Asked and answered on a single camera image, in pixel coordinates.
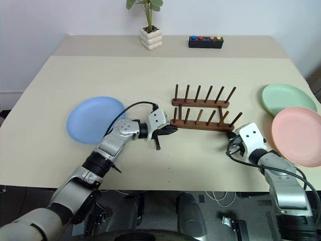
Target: black box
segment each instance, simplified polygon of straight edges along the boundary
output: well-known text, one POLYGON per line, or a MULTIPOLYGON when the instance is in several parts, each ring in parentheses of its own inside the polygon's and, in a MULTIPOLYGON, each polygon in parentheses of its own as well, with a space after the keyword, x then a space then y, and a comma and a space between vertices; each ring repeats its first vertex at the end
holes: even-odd
POLYGON ((210 39, 210 37, 202 37, 202 40, 199 37, 196 37, 195 40, 190 36, 189 39, 189 48, 203 48, 203 49, 221 49, 223 46, 224 39, 221 37, 220 40, 217 37, 210 39))

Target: plastic plate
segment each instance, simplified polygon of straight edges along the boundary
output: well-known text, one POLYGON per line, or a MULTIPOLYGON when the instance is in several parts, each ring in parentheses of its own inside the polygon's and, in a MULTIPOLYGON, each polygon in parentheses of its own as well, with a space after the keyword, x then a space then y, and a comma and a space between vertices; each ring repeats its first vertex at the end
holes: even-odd
POLYGON ((94 97, 80 103, 70 113, 67 120, 67 133, 77 142, 97 144, 114 120, 124 110, 117 99, 107 96, 94 97))
POLYGON ((289 84, 271 84, 262 93, 264 107, 276 116, 289 107, 306 107, 317 111, 314 101, 302 90, 289 84))
POLYGON ((321 166, 321 116, 313 110, 282 110, 273 120, 272 138, 289 161, 305 167, 321 166))

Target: blue plate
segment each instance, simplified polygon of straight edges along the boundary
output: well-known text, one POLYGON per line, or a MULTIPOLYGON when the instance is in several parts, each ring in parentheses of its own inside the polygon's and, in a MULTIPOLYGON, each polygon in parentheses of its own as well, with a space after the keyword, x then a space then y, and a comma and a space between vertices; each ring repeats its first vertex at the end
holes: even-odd
MULTIPOLYGON (((70 113, 67 133, 77 142, 97 144, 103 139, 110 123, 124 109, 123 104, 112 97, 87 99, 70 113)), ((125 119, 125 113, 119 119, 125 119)))

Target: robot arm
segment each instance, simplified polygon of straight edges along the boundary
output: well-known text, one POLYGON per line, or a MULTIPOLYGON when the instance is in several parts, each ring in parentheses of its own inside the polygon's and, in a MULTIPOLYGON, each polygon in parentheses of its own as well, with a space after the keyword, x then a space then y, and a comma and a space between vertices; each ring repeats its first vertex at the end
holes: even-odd
MULTIPOLYGON (((267 152, 266 141, 255 123, 244 125, 236 130, 236 134, 229 135, 229 155, 240 151, 245 163, 296 173, 292 162, 282 158, 275 151, 267 152)), ((306 192, 297 179, 275 170, 259 168, 259 171, 270 186, 281 238, 318 240, 306 192)))
POLYGON ((147 123, 119 120, 114 129, 104 137, 82 166, 78 167, 57 189, 47 208, 35 209, 10 224, 0 228, 1 241, 56 240, 65 227, 82 222, 100 197, 98 187, 129 141, 157 139, 177 129, 167 126, 165 112, 156 108, 148 116, 147 123))

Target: white cord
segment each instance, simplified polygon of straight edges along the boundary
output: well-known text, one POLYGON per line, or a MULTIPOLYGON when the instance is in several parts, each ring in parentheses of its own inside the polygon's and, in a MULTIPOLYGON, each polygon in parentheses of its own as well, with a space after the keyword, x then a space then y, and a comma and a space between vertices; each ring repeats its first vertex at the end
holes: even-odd
POLYGON ((107 211, 106 208, 102 207, 98 202, 96 202, 96 204, 97 204, 97 206, 100 207, 102 210, 107 211))
POLYGON ((6 185, 5 185, 5 187, 2 189, 2 192, 0 192, 0 193, 5 193, 7 190, 6 190, 6 185))
POLYGON ((219 201, 218 201, 217 199, 216 199, 216 202, 217 202, 217 204, 218 204, 219 206, 221 206, 221 207, 228 207, 228 206, 230 206, 230 205, 234 202, 235 198, 236 198, 236 192, 234 192, 234 198, 233 198, 233 200, 232 200, 229 204, 227 204, 227 205, 222 205, 222 204, 219 203, 219 201))
POLYGON ((119 192, 119 193, 121 193, 121 194, 124 194, 124 195, 130 195, 129 193, 121 192, 121 191, 119 191, 119 190, 115 190, 115 191, 116 191, 116 192, 119 192))
POLYGON ((223 197, 222 197, 221 199, 215 199, 215 198, 211 197, 211 195, 208 194, 207 191, 205 191, 205 193, 206 193, 206 195, 207 195, 209 198, 211 198, 211 199, 214 200, 214 201, 222 201, 222 200, 226 197, 226 195, 227 195, 227 192, 225 192, 224 195, 223 195, 223 197))

